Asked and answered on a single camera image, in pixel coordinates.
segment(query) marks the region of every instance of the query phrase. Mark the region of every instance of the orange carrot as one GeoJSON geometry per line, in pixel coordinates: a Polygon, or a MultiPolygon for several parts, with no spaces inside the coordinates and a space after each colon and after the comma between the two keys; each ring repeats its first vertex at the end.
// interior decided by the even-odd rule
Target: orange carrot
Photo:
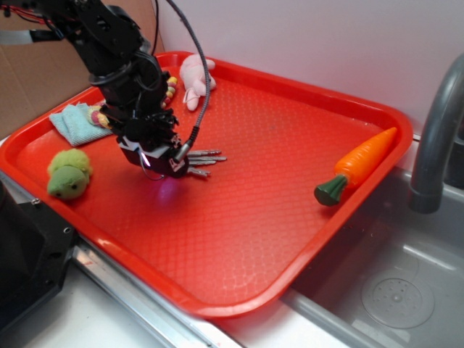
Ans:
{"type": "Polygon", "coordinates": [[[323,205],[335,205],[345,187],[361,185],[384,159],[397,134],[395,127],[368,139],[343,158],[333,169],[335,178],[316,187],[314,195],[323,205]]]}

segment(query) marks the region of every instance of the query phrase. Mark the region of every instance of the cardboard box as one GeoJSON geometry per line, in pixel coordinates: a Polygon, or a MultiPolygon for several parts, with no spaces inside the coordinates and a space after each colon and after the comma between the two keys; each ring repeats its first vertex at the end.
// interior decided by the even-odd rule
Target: cardboard box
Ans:
{"type": "MultiPolygon", "coordinates": [[[[150,0],[105,0],[122,7],[154,43],[155,15],[150,0]]],[[[44,29],[12,14],[0,14],[0,30],[44,29]]],[[[156,52],[162,51],[158,38],[156,52]]],[[[89,73],[67,41],[0,46],[0,139],[90,86],[89,73]]]]}

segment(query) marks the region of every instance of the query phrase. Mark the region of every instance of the light blue cloth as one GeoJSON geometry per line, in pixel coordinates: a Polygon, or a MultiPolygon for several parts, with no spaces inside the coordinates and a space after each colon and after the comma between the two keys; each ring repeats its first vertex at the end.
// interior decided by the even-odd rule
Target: light blue cloth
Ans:
{"type": "Polygon", "coordinates": [[[67,105],[62,112],[50,115],[51,123],[72,146],[79,146],[112,133],[109,129],[90,124],[87,120],[88,109],[89,106],[85,103],[67,105]]]}

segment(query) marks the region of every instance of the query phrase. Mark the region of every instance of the red tray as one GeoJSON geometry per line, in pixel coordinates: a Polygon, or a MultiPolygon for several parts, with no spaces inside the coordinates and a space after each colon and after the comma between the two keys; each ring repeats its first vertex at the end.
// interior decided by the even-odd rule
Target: red tray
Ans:
{"type": "MultiPolygon", "coordinates": [[[[178,77],[187,55],[158,60],[178,77]]],[[[71,202],[48,196],[46,168],[70,148],[49,115],[67,104],[99,102],[95,88],[0,148],[7,175],[153,289],[205,318],[240,315],[282,294],[394,167],[413,134],[407,118],[390,107],[215,61],[217,89],[195,149],[221,149],[228,160],[212,166],[207,180],[150,181],[108,136],[80,147],[94,167],[84,195],[71,202]],[[334,164],[393,126],[396,141],[374,174],[345,191],[338,206],[319,205],[314,188],[332,178],[334,164]]],[[[171,105],[186,140],[199,109],[188,112],[182,98],[180,81],[171,105]]]]}

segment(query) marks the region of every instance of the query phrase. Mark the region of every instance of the sink basin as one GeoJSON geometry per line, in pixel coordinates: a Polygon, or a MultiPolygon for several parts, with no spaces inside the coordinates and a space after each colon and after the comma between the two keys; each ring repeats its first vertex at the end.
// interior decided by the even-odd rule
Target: sink basin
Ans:
{"type": "Polygon", "coordinates": [[[409,180],[395,168],[284,296],[352,347],[464,347],[464,195],[421,215],[409,180]]]}

